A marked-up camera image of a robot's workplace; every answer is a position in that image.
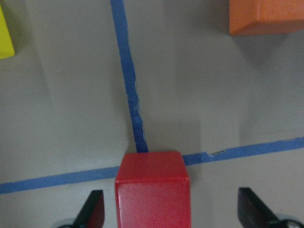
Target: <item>gray floor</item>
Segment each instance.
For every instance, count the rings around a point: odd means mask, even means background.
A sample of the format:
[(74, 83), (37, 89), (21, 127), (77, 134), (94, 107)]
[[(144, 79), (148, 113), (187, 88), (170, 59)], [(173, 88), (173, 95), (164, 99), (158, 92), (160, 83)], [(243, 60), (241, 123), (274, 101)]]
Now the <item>gray floor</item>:
[[(2, 0), (16, 56), (0, 60), (0, 183), (120, 164), (134, 152), (109, 1)], [(126, 0), (150, 151), (209, 153), (303, 136), (304, 32), (231, 37), (227, 0)], [(189, 166), (193, 227), (241, 227), (239, 186), (304, 219), (304, 150)], [(0, 228), (72, 221), (113, 179), (0, 195)]]

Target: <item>red wooden cube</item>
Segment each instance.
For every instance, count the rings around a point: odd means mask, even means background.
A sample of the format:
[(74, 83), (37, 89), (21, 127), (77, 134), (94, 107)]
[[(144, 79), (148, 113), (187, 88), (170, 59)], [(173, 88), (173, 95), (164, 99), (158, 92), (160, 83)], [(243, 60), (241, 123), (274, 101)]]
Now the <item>red wooden cube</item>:
[(119, 228), (191, 228), (190, 181), (179, 152), (126, 154), (115, 194)]

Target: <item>orange block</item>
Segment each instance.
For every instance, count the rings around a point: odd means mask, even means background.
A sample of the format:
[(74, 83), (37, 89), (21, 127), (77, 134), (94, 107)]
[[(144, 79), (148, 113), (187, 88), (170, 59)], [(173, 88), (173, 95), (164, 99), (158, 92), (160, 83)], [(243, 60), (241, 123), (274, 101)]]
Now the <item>orange block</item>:
[(233, 36), (304, 29), (304, 0), (229, 0)]

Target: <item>wooden block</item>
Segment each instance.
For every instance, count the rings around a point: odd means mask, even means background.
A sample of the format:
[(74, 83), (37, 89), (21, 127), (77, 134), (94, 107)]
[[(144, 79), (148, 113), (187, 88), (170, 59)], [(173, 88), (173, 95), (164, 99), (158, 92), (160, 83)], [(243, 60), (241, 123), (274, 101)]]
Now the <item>wooden block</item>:
[(229, 0), (229, 8), (233, 36), (304, 29), (304, 0)]
[(10, 39), (8, 27), (0, 5), (0, 59), (15, 55), (14, 47)]
[(119, 228), (191, 228), (190, 182), (179, 152), (126, 154), (115, 194)]

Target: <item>blue painter's tape line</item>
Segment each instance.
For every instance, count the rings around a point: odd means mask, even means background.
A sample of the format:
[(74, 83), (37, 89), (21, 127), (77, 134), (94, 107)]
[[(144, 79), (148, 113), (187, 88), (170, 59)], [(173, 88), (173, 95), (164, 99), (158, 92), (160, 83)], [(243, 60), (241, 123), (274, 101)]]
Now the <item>blue painter's tape line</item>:
[(55, 176), (40, 177), (29, 180), (9, 182), (0, 184), (0, 194), (13, 193), (32, 189), (40, 189), (64, 184), (73, 184), (86, 181), (114, 178), (117, 175), (119, 166), (65, 173)]
[(129, 48), (128, 25), (123, 3), (123, 0), (111, 0), (116, 39), (122, 65), (124, 85), (128, 97), (136, 150), (137, 152), (148, 152), (148, 146), (143, 133), (143, 122), (139, 112), (135, 69)]
[(186, 165), (217, 162), (228, 159), (243, 158), (267, 153), (283, 152), (304, 148), (304, 137), (291, 140), (261, 143), (249, 146), (229, 148), (214, 155), (206, 152), (183, 155)]
[(185, 165), (195, 165), (210, 162), (211, 159), (206, 152), (183, 155)]
[[(248, 156), (255, 156), (274, 152), (283, 152), (304, 148), (304, 137), (292, 140), (261, 143), (249, 146), (229, 148), (223, 152), (208, 155), (206, 152), (183, 155), (186, 165), (217, 162), (228, 159), (236, 159)], [(66, 173), (61, 175), (41, 177), (17, 182), (0, 184), (0, 194), (13, 193), (32, 189), (40, 189), (57, 185), (73, 184), (85, 181), (95, 181), (114, 178), (117, 175), (119, 166)]]

